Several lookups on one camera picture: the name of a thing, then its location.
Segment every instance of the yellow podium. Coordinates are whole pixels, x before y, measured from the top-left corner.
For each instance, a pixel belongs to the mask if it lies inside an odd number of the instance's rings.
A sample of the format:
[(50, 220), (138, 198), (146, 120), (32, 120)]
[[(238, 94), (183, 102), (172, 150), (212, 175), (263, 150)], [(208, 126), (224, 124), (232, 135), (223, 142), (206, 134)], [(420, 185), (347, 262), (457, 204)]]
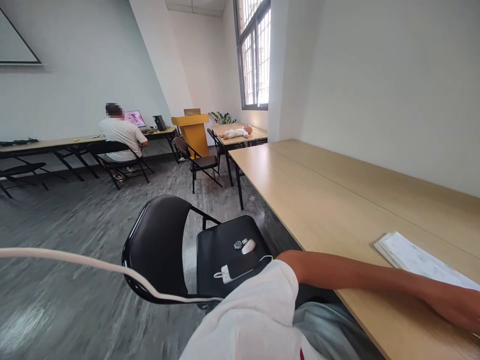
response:
[(171, 118), (171, 123), (180, 127), (185, 141), (201, 156), (209, 156), (209, 146), (204, 124), (209, 122), (207, 114)]

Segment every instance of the forearm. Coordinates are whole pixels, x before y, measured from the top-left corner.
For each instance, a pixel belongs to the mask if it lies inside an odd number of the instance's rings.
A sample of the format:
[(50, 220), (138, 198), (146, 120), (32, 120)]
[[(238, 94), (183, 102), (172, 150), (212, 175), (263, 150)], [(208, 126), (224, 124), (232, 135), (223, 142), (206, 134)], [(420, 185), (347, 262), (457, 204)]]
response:
[(295, 272), (299, 283), (322, 289), (398, 291), (424, 298), (438, 281), (392, 267), (372, 265), (320, 252), (283, 252), (277, 257)]

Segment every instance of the baby doll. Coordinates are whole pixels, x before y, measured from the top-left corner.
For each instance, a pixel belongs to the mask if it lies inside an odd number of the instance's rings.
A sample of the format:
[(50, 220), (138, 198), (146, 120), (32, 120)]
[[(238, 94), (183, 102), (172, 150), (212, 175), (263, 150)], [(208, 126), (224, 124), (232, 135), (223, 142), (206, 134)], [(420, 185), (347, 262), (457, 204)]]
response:
[(251, 133), (252, 133), (252, 127), (250, 125), (245, 125), (244, 127), (239, 129), (227, 130), (223, 135), (220, 135), (220, 137), (224, 140), (236, 138), (240, 136), (243, 136), (245, 137), (245, 139), (248, 139)]

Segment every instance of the window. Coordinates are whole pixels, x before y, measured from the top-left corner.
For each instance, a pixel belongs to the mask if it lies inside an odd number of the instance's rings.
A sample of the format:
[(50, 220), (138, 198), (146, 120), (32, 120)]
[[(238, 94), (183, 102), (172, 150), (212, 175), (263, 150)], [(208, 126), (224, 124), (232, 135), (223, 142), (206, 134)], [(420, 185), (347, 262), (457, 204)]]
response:
[(269, 109), (270, 1), (233, 0), (242, 110)]

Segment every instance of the light wooden tabletop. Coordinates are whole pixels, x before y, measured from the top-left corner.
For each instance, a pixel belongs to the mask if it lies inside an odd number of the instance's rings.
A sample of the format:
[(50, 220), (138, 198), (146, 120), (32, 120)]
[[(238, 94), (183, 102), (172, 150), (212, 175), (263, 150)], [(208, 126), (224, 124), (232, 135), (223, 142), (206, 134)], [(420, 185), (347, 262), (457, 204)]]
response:
[[(235, 130), (235, 129), (240, 129), (243, 128), (245, 125), (244, 123), (241, 122), (234, 122), (231, 124), (223, 124), (223, 125), (214, 125), (211, 127), (211, 129), (215, 132), (215, 134), (220, 137), (224, 132), (227, 130)], [(252, 140), (260, 140), (260, 139), (266, 139), (269, 137), (269, 133), (267, 130), (261, 129), (259, 127), (253, 127), (252, 126), (252, 132), (248, 136), (248, 138), (244, 138), (243, 136), (239, 137), (233, 137), (231, 139), (224, 140), (220, 137), (220, 141), (224, 145), (232, 145), (232, 144), (240, 144), (240, 143), (247, 143)]]
[[(372, 248), (387, 232), (480, 283), (480, 259), (266, 145), (231, 150), (302, 249), (390, 264)], [(479, 359), (480, 340), (411, 296), (345, 289), (338, 296), (387, 359)]]
[[(176, 129), (175, 126), (168, 127), (165, 131), (156, 131), (152, 133), (163, 134), (163, 133), (172, 133)], [(39, 150), (43, 148), (53, 148), (53, 147), (62, 147), (68, 145), (78, 145), (78, 144), (87, 144), (98, 141), (105, 141), (105, 138), (101, 135), (90, 135), (90, 136), (80, 136), (80, 137), (69, 137), (55, 140), (41, 140), (38, 142), (29, 142), (25, 145), (12, 145), (12, 146), (0, 146), (0, 153), (10, 153), (17, 151), (26, 151), (26, 150)]]
[(480, 198), (298, 140), (267, 146), (480, 259)]

